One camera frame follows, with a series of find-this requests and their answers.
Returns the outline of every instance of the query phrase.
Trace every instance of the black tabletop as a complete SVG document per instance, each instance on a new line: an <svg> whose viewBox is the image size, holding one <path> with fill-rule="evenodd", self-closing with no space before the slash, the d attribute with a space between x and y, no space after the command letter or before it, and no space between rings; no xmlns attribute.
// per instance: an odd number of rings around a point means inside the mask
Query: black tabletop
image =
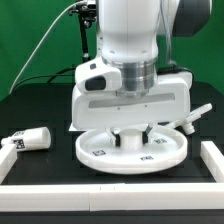
<svg viewBox="0 0 224 224"><path fill-rule="evenodd" d="M196 82L191 90L192 110L207 103L212 103L213 109L194 123L196 133L187 137L187 158L177 167L144 175L106 174L77 160L75 141L81 132L68 131L72 90L71 84L29 84L0 102L1 137L43 126L50 129L52 136L50 149L19 153L2 185L215 182L200 158L201 141L214 141L224 150L224 96L211 85ZM0 213L0 223L223 223L223 216L222 210Z"/></svg>

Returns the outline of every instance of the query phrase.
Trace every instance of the green screen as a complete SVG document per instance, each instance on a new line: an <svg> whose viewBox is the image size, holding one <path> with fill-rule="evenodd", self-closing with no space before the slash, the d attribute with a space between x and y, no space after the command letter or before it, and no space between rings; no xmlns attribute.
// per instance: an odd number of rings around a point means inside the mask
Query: green screen
<svg viewBox="0 0 224 224"><path fill-rule="evenodd" d="M55 18L74 0L0 1L0 99L7 96L15 77ZM192 38L173 38L173 59L194 72L195 80L212 84L224 93L224 1L213 0L212 16L206 27ZM95 55L94 27L87 31L90 54ZM165 38L158 39L164 65ZM82 61L77 15L67 14L29 64L22 79L56 72ZM72 78L58 81L71 82Z"/></svg>

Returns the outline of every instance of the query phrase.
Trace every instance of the white disc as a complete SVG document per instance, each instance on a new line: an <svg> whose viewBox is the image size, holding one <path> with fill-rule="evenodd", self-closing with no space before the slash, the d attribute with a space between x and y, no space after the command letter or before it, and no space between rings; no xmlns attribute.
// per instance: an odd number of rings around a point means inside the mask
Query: white disc
<svg viewBox="0 0 224 224"><path fill-rule="evenodd" d="M151 143L126 150L114 147L106 132L94 130L77 139L76 155L86 166L107 173L151 173L181 163L187 155L187 139L176 130L158 126Z"/></svg>

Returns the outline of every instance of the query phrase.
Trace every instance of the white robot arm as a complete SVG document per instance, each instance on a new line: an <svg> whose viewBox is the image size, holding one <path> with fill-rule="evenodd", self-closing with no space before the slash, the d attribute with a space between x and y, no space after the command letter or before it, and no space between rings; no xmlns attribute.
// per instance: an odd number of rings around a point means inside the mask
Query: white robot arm
<svg viewBox="0 0 224 224"><path fill-rule="evenodd" d="M98 57L77 68L72 100L73 126L96 129L76 142L77 157L94 169L154 172L186 157L185 137L157 124L189 116L192 76L184 72L157 77L156 37L167 30L174 36L192 36L208 21L211 1L164 1L165 29L162 1L96 1ZM154 144L161 141L173 144L171 152ZM121 155L126 159L119 160Z"/></svg>

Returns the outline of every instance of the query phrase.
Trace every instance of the label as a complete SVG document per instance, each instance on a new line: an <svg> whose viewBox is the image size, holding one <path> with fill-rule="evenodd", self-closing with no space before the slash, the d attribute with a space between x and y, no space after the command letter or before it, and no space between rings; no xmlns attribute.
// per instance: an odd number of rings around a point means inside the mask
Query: label
<svg viewBox="0 0 224 224"><path fill-rule="evenodd" d="M22 139L13 140L13 142L16 145L16 149L25 149L25 145Z"/></svg>
<svg viewBox="0 0 224 224"><path fill-rule="evenodd" d="M23 135L25 131L17 131L13 136Z"/></svg>
<svg viewBox="0 0 224 224"><path fill-rule="evenodd" d="M154 160L154 159L152 156L146 156L146 157L142 157L141 160L146 161L146 160Z"/></svg>
<svg viewBox="0 0 224 224"><path fill-rule="evenodd" d="M167 141L165 139L163 139L163 138L156 139L156 140L154 140L154 142L156 142L159 145L167 143Z"/></svg>
<svg viewBox="0 0 224 224"><path fill-rule="evenodd" d="M104 155L106 155L106 153L103 150L95 151L95 152L93 152L93 154L95 156L104 156Z"/></svg>

